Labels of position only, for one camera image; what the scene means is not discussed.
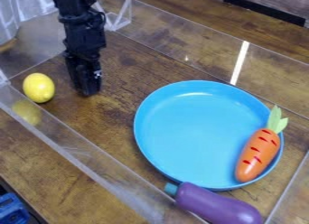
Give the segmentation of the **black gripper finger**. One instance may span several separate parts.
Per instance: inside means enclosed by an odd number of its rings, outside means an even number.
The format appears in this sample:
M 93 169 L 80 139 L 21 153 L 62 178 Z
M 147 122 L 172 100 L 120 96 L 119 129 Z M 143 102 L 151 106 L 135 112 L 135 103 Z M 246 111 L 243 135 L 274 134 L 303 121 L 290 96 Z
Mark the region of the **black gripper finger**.
M 81 92 L 78 74 L 77 74 L 77 70 L 76 70 L 76 68 L 78 66 L 78 62 L 77 62 L 74 56 L 70 55 L 68 52 L 64 53 L 64 58 L 65 58 L 65 64 L 66 64 L 66 68 L 68 68 L 68 75 L 69 75 L 74 90 Z
M 100 91 L 103 72 L 97 62 L 80 62 L 76 67 L 80 92 L 91 96 Z

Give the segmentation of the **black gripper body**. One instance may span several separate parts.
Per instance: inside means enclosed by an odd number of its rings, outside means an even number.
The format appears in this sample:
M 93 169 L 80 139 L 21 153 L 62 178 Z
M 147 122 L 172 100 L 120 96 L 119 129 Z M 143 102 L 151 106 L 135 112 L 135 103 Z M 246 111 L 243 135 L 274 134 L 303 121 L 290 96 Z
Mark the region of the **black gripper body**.
M 60 13 L 58 22 L 64 24 L 65 61 L 68 65 L 96 62 L 100 50 L 105 47 L 105 14 L 87 10 L 80 14 Z

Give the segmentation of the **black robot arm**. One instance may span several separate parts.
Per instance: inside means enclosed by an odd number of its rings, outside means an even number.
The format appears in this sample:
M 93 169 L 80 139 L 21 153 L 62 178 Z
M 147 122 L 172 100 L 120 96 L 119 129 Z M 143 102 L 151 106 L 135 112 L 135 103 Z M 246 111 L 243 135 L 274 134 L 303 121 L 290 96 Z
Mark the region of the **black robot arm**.
M 84 96 L 100 91 L 100 50 L 105 47 L 105 14 L 92 8 L 96 0 L 53 0 L 64 25 L 64 57 L 74 89 Z

